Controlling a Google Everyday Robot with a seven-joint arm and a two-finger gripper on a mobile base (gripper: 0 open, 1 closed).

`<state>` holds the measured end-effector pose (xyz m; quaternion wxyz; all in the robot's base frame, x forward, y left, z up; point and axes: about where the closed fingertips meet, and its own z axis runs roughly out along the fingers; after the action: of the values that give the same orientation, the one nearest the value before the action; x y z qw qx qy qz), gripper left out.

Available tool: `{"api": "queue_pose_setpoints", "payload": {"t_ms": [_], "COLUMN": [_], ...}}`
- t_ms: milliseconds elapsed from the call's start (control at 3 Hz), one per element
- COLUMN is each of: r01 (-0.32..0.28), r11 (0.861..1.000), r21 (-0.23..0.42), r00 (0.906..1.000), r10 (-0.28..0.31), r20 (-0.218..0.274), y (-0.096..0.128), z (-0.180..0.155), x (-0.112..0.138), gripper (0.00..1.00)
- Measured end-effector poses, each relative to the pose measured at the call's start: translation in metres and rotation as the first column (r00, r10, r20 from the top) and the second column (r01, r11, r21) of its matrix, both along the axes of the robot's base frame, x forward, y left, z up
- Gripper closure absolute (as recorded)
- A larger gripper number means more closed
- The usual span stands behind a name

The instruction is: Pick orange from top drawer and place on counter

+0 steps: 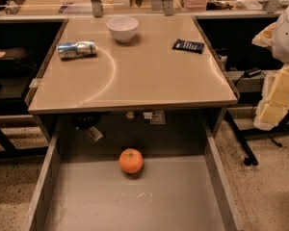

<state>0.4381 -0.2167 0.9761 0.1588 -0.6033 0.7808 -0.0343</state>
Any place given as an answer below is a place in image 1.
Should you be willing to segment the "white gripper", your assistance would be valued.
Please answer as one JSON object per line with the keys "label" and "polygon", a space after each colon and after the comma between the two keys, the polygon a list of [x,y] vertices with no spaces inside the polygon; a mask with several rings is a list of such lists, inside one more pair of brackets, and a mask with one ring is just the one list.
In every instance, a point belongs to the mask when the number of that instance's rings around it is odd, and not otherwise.
{"label": "white gripper", "polygon": [[264,131],[277,127],[289,112],[289,6],[277,22],[271,23],[251,41],[259,47],[271,47],[273,56],[285,63],[277,72],[266,74],[262,99],[255,112],[253,125]]}

